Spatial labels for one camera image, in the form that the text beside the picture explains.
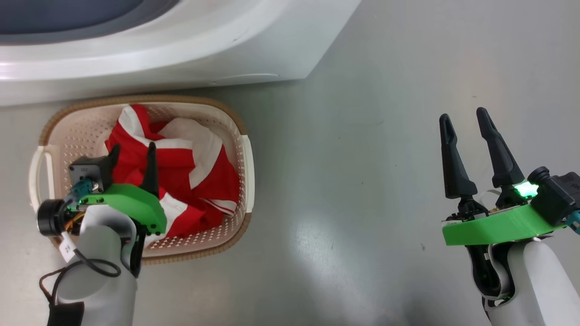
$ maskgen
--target green light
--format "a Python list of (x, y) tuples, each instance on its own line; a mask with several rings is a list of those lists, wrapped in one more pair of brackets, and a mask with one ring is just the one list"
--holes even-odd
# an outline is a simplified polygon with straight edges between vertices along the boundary
[(538, 186), (529, 182), (518, 184), (515, 188), (522, 197), (535, 197), (538, 194)]

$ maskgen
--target gray floor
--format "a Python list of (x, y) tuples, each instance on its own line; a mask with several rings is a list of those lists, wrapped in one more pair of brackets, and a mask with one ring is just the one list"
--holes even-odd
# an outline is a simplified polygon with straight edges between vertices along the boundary
[[(524, 174), (578, 171), (578, 6), (363, 1), (305, 81), (175, 92), (241, 114), (256, 205), (232, 249), (145, 267), (135, 325), (487, 325), (465, 249), (441, 235), (456, 202), (444, 198), (437, 120), (451, 115), (480, 192), (493, 173), (478, 106)], [(11, 153), (0, 169), (7, 324), (45, 323), (37, 280), (61, 264), (36, 232), (26, 176), (42, 125), (62, 105), (0, 113), (0, 151)], [(580, 238), (556, 235), (548, 243), (577, 275)]]

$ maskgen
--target red cloth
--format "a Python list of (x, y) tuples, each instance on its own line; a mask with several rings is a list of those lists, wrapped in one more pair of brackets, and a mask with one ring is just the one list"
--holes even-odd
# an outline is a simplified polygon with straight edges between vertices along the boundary
[(222, 140), (191, 119), (150, 124), (140, 104), (125, 107), (105, 142), (110, 151), (121, 145), (115, 183), (141, 184), (150, 142), (157, 146), (159, 197), (167, 216), (167, 233), (148, 237), (146, 244), (167, 237), (187, 237), (222, 224), (234, 215), (240, 180), (227, 159)]

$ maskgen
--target red fabric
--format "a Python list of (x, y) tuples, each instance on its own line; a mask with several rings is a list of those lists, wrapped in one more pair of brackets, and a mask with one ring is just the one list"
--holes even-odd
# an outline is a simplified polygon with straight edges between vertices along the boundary
[[(165, 139), (158, 132), (169, 121), (150, 124), (147, 109), (140, 104), (132, 104), (125, 108), (122, 114), (127, 113), (125, 110), (133, 110), (136, 113), (139, 121), (132, 123), (140, 123), (145, 139), (151, 141)], [(119, 160), (113, 170), (115, 183), (139, 185), (143, 180), (143, 173), (147, 166), (147, 146), (137, 137), (138, 135), (131, 135), (120, 122), (117, 122), (110, 137), (105, 142), (109, 151), (116, 144), (121, 145)], [(168, 143), (173, 145), (172, 142), (164, 141), (164, 144)], [(166, 193), (169, 193), (171, 197), (187, 204), (187, 208), (173, 220), (171, 228), (167, 230), (167, 237), (187, 237), (190, 234), (221, 225), (224, 212), (233, 215), (234, 212), (227, 207), (220, 207), (222, 210), (219, 210), (207, 203), (208, 200), (238, 201), (240, 181), (234, 167), (227, 159), (223, 145), (221, 145), (221, 149), (217, 148), (219, 155), (210, 173), (193, 189), (190, 186), (190, 172), (192, 173), (196, 167), (195, 153), (190, 148), (162, 147), (158, 146), (157, 148), (159, 196), (163, 199)]]

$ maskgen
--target washing machine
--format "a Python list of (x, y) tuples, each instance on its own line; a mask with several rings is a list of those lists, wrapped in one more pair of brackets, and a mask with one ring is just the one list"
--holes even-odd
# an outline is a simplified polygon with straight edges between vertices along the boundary
[(360, 0), (0, 0), (0, 106), (306, 78)]

